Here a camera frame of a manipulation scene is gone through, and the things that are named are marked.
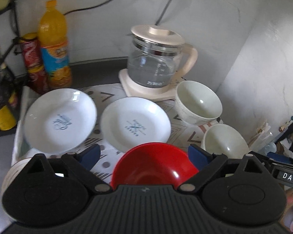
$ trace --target yellow can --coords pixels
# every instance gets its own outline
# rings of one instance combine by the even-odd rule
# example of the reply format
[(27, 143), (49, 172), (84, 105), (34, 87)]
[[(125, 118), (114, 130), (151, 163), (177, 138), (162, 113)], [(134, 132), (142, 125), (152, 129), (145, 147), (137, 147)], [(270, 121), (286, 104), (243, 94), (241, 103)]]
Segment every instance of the yellow can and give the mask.
[(16, 120), (5, 105), (0, 109), (0, 130), (5, 131), (13, 128), (16, 125)]

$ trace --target red bowl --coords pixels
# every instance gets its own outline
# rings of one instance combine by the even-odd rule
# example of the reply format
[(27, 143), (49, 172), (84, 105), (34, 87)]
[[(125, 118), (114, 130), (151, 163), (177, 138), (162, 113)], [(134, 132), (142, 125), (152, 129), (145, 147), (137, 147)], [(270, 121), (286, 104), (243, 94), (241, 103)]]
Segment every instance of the red bowl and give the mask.
[(146, 143), (127, 151), (116, 164), (111, 186), (172, 184), (176, 189), (198, 170), (185, 152), (165, 143)]

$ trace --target dish drying mat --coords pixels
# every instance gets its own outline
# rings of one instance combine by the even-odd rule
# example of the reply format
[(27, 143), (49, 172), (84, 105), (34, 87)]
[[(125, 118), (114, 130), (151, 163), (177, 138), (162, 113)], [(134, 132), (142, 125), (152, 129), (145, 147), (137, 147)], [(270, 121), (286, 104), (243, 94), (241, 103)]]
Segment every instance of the dish drying mat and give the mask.
[[(124, 153), (118, 151), (116, 148), (111, 146), (102, 136), (100, 131), (100, 119), (103, 110), (115, 100), (126, 97), (125, 91), (120, 83), (114, 84), (103, 84), (96, 85), (86, 88), (79, 89), (88, 94), (96, 104), (97, 107), (97, 121), (92, 133), (88, 138), (79, 146), (74, 148), (72, 151), (77, 153), (91, 147), (93, 144), (99, 144), (101, 147), (101, 157), (97, 164), (91, 170), (100, 179), (107, 183), (111, 182), (113, 169), (118, 160), (124, 155)], [(25, 86), (23, 89), (23, 95), (21, 99), (21, 113), (20, 120), (17, 124), (14, 147), (12, 153), (12, 165), (16, 162), (31, 158), (37, 153), (41, 153), (35, 148), (31, 148), (23, 136), (23, 123), (26, 111), (32, 105), (32, 103), (39, 97), (37, 93), (32, 91), (29, 87)], [(192, 143), (201, 144), (204, 133), (206, 130), (214, 124), (223, 123), (220, 118), (209, 122), (201, 126), (193, 126), (184, 123), (174, 109), (174, 100), (164, 100), (156, 102), (168, 115), (171, 125), (172, 132), (168, 139), (169, 144), (172, 144), (184, 151), (188, 150), (188, 146)], [(47, 158), (56, 158), (61, 155), (50, 155), (45, 154)]]

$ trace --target hand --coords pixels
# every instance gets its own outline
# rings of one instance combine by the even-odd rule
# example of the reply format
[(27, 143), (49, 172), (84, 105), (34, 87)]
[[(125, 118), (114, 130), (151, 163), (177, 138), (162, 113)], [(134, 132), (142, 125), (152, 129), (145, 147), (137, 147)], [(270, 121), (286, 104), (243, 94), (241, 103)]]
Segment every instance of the hand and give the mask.
[[(290, 188), (286, 191), (286, 195), (287, 195), (287, 206), (284, 212), (287, 212), (289, 210), (289, 208), (291, 208), (293, 206), (293, 188)], [(283, 217), (280, 220), (280, 223), (282, 224), (283, 227), (285, 227), (288, 231), (290, 231), (289, 228), (287, 228), (284, 224), (283, 224)]]

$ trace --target orange juice bottle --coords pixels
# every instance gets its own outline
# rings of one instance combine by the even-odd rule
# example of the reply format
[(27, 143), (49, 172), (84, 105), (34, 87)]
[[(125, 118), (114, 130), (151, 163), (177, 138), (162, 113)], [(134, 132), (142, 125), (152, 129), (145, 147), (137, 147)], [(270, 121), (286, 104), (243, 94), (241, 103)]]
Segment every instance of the orange juice bottle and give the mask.
[(66, 88), (72, 83), (68, 66), (66, 20), (55, 6), (56, 0), (46, 2), (46, 12), (38, 27), (42, 59), (52, 89)]

